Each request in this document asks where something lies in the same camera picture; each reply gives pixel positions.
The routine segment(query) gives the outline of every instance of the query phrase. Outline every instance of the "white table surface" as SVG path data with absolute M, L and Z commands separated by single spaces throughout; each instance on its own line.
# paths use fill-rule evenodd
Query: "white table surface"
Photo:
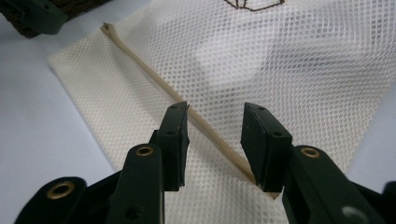
M 26 39 L 0 16 L 0 223 L 13 223 L 49 181 L 79 176 L 88 185 L 114 170 L 50 70 L 47 57 L 149 0 L 114 0 L 68 22 L 57 35 Z M 375 113 L 348 177 L 381 191 L 396 180 L 396 86 Z

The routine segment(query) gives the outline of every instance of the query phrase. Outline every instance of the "mesh bag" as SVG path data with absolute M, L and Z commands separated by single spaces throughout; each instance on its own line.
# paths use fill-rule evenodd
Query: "mesh bag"
M 345 171 L 396 77 L 394 24 L 391 0 L 295 0 L 257 11 L 221 0 L 155 0 L 116 29 L 238 153 L 251 102 L 267 107 L 295 145 L 323 149 Z M 118 168 L 171 104 L 100 31 L 50 62 Z M 192 126 L 190 139 L 186 187 L 166 193 L 168 223 L 287 222 L 281 202 Z

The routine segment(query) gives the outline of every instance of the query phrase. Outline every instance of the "white background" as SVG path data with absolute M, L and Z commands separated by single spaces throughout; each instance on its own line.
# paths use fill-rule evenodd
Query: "white background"
M 44 184 L 80 176 L 88 185 L 114 170 L 47 57 L 148 1 L 117 0 L 68 22 L 57 35 L 26 39 L 0 16 L 0 223 L 13 223 Z M 396 86 L 380 103 L 348 176 L 381 191 L 396 180 Z

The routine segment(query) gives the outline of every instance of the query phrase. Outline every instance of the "white mesh fabric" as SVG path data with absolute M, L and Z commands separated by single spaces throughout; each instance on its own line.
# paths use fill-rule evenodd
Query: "white mesh fabric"
M 123 42 L 233 147 L 244 102 L 267 107 L 294 143 L 345 171 L 395 78 L 392 0 L 306 1 L 252 12 L 222 0 L 158 0 L 116 27 Z M 100 32 L 50 59 L 109 158 L 147 142 L 170 105 Z M 186 187 L 166 193 L 168 223 L 283 223 L 273 202 L 190 129 Z

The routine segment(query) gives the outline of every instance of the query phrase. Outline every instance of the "mesh net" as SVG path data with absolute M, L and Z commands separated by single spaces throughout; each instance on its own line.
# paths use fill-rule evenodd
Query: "mesh net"
M 294 0 L 254 12 L 221 0 L 155 0 L 116 28 L 239 153 L 251 102 L 267 107 L 295 145 L 323 149 L 345 171 L 396 77 L 394 24 L 392 0 Z M 169 100 L 100 32 L 50 61 L 121 168 L 128 149 L 159 127 Z M 281 202 L 191 126 L 190 138 L 186 187 L 166 193 L 168 223 L 287 222 Z

